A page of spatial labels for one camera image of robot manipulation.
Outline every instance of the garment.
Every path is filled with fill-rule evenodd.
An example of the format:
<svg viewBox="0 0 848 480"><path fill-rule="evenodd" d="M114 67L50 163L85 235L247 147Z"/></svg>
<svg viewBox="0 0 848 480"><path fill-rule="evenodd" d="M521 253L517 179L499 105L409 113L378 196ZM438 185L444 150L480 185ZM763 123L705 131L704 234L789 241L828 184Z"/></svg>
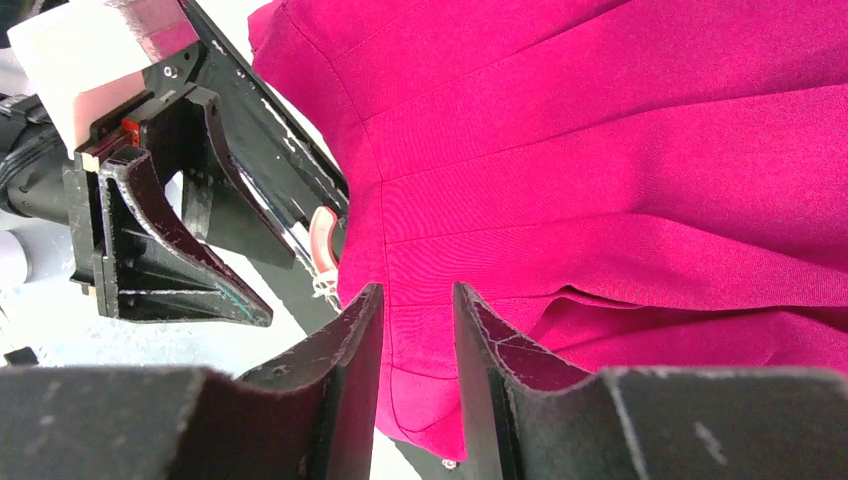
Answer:
<svg viewBox="0 0 848 480"><path fill-rule="evenodd" d="M462 460L451 285L576 365L848 371L846 1L288 0L256 71L386 288L377 425Z"/></svg>

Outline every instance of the white round object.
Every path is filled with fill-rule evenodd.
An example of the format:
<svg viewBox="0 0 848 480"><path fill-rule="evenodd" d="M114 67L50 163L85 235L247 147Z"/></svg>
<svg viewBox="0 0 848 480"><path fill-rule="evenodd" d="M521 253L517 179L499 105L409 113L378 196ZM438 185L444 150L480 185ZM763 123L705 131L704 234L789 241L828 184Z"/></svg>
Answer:
<svg viewBox="0 0 848 480"><path fill-rule="evenodd" d="M0 288L26 283L29 263L21 242L11 232L0 232Z"/></svg>

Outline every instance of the bolt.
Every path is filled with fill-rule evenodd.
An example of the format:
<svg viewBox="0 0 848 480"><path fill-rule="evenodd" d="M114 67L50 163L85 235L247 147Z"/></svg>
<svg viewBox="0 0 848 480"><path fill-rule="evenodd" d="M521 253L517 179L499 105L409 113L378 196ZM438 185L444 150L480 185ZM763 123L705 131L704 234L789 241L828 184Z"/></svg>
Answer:
<svg viewBox="0 0 848 480"><path fill-rule="evenodd" d="M162 73L164 73L168 78L177 78L180 75L180 71L177 70L177 67L172 67L170 65L167 65L164 70L162 70Z"/></svg>

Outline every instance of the red component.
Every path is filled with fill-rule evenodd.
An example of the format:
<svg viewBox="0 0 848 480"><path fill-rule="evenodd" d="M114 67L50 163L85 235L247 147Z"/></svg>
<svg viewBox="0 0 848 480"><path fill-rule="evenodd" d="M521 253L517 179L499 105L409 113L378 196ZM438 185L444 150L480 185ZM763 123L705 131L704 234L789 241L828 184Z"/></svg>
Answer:
<svg viewBox="0 0 848 480"><path fill-rule="evenodd" d="M141 146L141 125L138 122L124 118L121 120L121 127L130 134L130 142L133 147Z"/></svg>

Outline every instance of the folded fabric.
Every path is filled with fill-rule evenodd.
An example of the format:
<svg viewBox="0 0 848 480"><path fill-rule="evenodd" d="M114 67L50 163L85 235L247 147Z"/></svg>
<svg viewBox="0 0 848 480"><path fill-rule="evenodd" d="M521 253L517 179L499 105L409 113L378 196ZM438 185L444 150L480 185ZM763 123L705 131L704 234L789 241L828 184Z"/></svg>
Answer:
<svg viewBox="0 0 848 480"><path fill-rule="evenodd" d="M589 370L848 371L848 2L288 0L257 72L386 287L377 425L465 449L451 285Z"/></svg>

